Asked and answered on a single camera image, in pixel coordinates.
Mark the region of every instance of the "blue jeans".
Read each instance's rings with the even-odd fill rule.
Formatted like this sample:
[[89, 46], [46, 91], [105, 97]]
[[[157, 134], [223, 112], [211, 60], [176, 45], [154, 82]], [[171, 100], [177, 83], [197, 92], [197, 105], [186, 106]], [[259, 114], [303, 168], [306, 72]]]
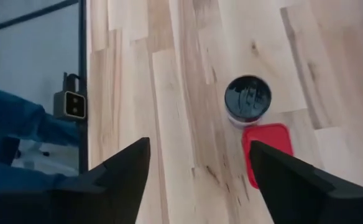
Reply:
[[[75, 123], [55, 119], [41, 105], [0, 91], [0, 136], [78, 146]], [[0, 192], [52, 189], [66, 177], [0, 164]]]

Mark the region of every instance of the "black lid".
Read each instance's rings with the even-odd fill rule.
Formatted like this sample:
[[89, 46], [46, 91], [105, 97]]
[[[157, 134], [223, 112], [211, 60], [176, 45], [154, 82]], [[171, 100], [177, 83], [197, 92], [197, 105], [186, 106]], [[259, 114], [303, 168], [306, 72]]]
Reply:
[[259, 119], [270, 107], [271, 91], [262, 79], [243, 76], [230, 83], [224, 94], [227, 110], [233, 118]]

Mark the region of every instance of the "red plastic lid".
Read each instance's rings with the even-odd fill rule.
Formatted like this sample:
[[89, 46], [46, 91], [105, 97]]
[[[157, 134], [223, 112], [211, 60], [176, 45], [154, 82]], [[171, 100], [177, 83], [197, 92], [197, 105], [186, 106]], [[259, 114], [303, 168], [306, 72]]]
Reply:
[[245, 129], [242, 135], [242, 146], [244, 148], [248, 178], [250, 184], [259, 189], [249, 159], [251, 141], [261, 141], [291, 156], [293, 156], [293, 149], [288, 128], [284, 124], [268, 124]]

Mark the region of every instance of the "person's leg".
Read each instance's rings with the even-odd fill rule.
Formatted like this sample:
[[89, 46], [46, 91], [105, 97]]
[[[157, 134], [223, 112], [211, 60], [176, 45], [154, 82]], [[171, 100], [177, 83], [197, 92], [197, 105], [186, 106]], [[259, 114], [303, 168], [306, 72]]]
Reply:
[[47, 175], [43, 172], [10, 167], [0, 163], [0, 193], [51, 190], [67, 178], [62, 174]]
[[0, 91], [0, 136], [78, 146], [75, 123], [55, 119], [41, 105]]

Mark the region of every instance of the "wooden table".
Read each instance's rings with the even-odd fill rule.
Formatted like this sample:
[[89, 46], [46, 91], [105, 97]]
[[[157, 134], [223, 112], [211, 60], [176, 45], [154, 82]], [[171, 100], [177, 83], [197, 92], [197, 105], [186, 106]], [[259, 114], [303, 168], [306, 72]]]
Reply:
[[363, 185], [363, 0], [87, 4], [89, 164], [151, 138], [138, 223], [272, 223], [224, 110], [245, 74], [297, 158]]

